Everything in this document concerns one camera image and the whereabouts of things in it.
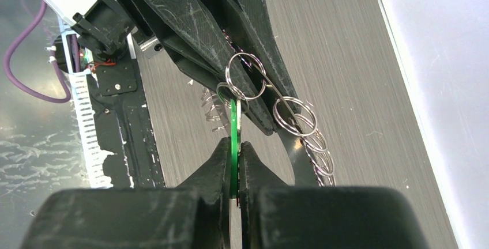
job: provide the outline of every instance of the cable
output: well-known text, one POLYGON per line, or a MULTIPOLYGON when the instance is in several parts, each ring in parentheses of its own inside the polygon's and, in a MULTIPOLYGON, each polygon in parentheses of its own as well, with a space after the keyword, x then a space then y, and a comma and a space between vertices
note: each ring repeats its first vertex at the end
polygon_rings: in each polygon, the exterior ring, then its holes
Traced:
MULTIPOLYGON (((7 78, 14 84, 16 87, 24 91, 25 93, 32 95, 38 99, 51 102, 51 103, 66 103, 70 101, 72 98, 72 95, 70 93, 70 89, 65 83, 65 77, 63 75, 63 72, 59 69, 58 63, 56 60, 53 60, 52 66, 56 72, 56 75, 58 76, 59 83, 63 87, 63 90, 65 91, 66 97, 62 99, 58 98, 53 98, 50 96, 43 95, 26 85, 22 84, 12 73, 12 70, 10 68, 10 60, 12 58, 12 55, 14 54, 15 50, 18 48, 18 46, 24 41, 24 39, 36 28, 37 25, 41 22, 41 20, 44 17, 44 14, 46 13, 46 8, 47 4, 43 1, 41 2, 41 8, 39 9, 39 12, 37 13, 36 17, 34 20, 27 26, 27 28, 12 42, 12 44, 9 46, 9 49, 5 52, 5 56, 3 57, 3 70, 5 74, 7 75, 7 78)), ((51 51, 51 56, 54 57, 54 51, 51 51)))
POLYGON ((78 47, 76 35, 72 35, 72 51, 73 59, 75 60, 75 72, 80 72, 80 49, 78 47))

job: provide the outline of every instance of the black bracket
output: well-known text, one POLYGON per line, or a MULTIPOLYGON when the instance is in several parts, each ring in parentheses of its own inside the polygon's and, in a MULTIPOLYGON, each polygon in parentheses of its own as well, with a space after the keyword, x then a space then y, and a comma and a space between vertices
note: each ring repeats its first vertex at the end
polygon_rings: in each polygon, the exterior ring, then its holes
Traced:
POLYGON ((134 71, 134 66, 137 66, 137 60, 131 59, 129 54, 125 54, 115 62, 116 65, 113 66, 99 66, 96 68, 102 96, 134 92, 138 88, 134 71))
POLYGON ((114 152, 104 161, 104 174, 114 187, 164 187, 137 60, 126 54, 96 72, 99 81, 88 76, 88 89, 97 138, 101 149, 114 152))

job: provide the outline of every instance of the screw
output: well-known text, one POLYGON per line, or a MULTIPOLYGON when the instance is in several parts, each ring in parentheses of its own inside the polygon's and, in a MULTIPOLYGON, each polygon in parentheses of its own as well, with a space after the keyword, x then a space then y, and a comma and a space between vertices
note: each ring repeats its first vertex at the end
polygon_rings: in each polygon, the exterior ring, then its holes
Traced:
POLYGON ((163 49, 163 46, 161 45, 161 43, 155 45, 155 51, 160 51, 163 49))

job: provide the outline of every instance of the green key ring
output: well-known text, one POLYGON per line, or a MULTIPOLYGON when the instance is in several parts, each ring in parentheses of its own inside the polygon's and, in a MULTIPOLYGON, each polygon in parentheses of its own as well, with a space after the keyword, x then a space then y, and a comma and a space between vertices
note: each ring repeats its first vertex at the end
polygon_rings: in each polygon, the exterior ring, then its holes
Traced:
POLYGON ((238 157, 241 150, 241 101, 231 99, 231 198, 238 197, 238 157))

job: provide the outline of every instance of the chain of key rings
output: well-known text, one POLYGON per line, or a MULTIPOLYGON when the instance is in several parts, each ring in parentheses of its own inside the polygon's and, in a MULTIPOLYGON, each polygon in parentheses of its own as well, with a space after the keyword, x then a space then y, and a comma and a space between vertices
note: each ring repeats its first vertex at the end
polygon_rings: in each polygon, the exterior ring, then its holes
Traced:
POLYGON ((231 108, 231 103, 229 100, 225 99, 219 93, 220 88, 228 88, 232 94, 237 98, 237 100, 244 101, 247 105, 246 110, 249 110, 249 101, 255 100, 259 98, 264 92, 267 86, 270 86, 275 93, 278 95, 278 99, 275 101, 272 109, 272 114, 277 123, 285 130, 287 130, 292 135, 300 137, 302 144, 306 147, 306 153, 314 167, 314 172, 316 174, 316 178, 318 184, 320 186, 335 186, 336 181, 334 179, 334 162, 331 157, 331 153, 327 149, 326 139, 322 135, 322 133, 318 130, 317 126, 317 118, 316 114, 311 110, 311 108, 306 105, 301 100, 291 97, 291 96, 283 96, 279 90, 273 85, 272 81, 268 76, 266 76, 266 71, 263 66, 263 63, 253 54, 249 54, 243 52, 238 46, 232 43, 229 37, 226 35, 226 39, 228 40, 231 47, 237 51, 231 59, 229 60, 226 68, 225 68, 225 80, 226 82, 219 83, 216 89, 216 93, 219 96, 220 100, 228 107, 231 108), (230 70, 232 61, 238 58, 242 64, 246 65, 248 68, 256 68, 261 75, 263 76, 262 80, 262 88, 260 92, 256 96, 246 96, 238 87, 236 87, 232 83, 230 70), (309 114, 309 118, 302 114, 296 114, 293 112, 292 108, 289 105, 289 102, 295 103, 300 106, 303 110, 305 110, 309 114), (290 118, 289 122, 287 122, 280 114, 278 110, 278 105, 284 104, 288 112, 295 118, 295 121, 290 118), (308 133, 303 133, 297 121, 302 121, 309 127, 311 130, 308 133))

